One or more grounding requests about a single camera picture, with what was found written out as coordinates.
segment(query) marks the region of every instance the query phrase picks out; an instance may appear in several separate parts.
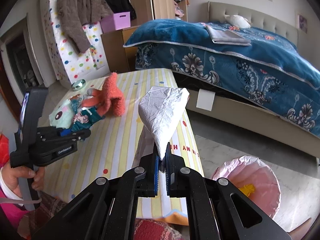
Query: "marble floor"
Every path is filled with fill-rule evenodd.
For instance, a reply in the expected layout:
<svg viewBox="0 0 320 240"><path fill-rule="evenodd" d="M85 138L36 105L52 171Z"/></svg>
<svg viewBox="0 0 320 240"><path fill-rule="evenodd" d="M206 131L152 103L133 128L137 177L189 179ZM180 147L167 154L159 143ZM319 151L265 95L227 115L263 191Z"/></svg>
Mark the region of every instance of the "marble floor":
<svg viewBox="0 0 320 240"><path fill-rule="evenodd" d="M49 87L39 126L66 93L59 82ZM268 164L277 176L281 188L280 210L274 220L291 231L309 217L320 213L320 169L316 158L265 136L236 127L192 111L188 111L204 175L210 177L225 161L243 155L253 155ZM188 227L175 226L189 239Z"/></svg>

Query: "wooden wardrobe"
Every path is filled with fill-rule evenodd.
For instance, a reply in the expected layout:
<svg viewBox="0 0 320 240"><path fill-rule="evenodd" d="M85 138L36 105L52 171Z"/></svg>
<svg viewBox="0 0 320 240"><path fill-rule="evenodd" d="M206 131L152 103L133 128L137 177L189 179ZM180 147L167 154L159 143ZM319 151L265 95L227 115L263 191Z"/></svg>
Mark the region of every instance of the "wooden wardrobe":
<svg viewBox="0 0 320 240"><path fill-rule="evenodd" d="M130 0L130 2L137 13L137 18L131 21L131 26L141 25L154 19L175 18L173 0ZM182 19L187 20L187 7L182 9L185 11Z"/></svg>

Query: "upholstered headboard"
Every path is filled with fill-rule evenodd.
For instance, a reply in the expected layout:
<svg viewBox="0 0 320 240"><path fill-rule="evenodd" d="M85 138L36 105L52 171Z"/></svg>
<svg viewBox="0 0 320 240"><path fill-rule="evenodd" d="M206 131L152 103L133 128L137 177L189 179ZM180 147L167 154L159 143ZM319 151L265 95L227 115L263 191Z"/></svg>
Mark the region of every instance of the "upholstered headboard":
<svg viewBox="0 0 320 240"><path fill-rule="evenodd" d="M225 21L225 15L240 15L252 22L254 27L277 33L289 41L298 44L298 30L294 26L270 15L228 3L208 2L208 20Z"/></svg>

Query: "yellow striped tablecloth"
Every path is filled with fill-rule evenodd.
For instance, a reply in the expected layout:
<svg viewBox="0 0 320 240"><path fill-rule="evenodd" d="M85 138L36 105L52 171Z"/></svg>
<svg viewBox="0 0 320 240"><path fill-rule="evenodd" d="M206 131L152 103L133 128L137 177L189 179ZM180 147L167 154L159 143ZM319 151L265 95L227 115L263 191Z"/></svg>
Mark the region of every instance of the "yellow striped tablecloth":
<svg viewBox="0 0 320 240"><path fill-rule="evenodd" d="M67 92L61 102L76 94L86 93L90 87L101 89L103 82L104 78L89 81L83 90ZM177 87L177 84L171 70L148 69L119 74L117 86L126 98L125 114L121 117L107 115L91 127L89 138L78 142L77 152L50 164L46 168L44 192L69 202L97 177L114 179L131 169L143 127L138 114L140 100L152 86ZM170 144L173 154L182 156L186 166L203 175L186 111ZM169 198L163 192L165 180L162 177L159 178L159 183L156 198L139 199L137 218L188 225L185 198Z"/></svg>

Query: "brown jacket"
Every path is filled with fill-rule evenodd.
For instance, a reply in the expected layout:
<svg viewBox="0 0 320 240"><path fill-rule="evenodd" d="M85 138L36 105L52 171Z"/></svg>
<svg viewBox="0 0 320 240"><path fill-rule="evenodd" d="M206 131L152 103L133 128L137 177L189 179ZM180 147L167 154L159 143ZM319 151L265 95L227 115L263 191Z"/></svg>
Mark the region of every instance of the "brown jacket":
<svg viewBox="0 0 320 240"><path fill-rule="evenodd" d="M85 53L91 44L82 25L98 22L112 10L105 0L58 0L58 14L65 36Z"/></svg>

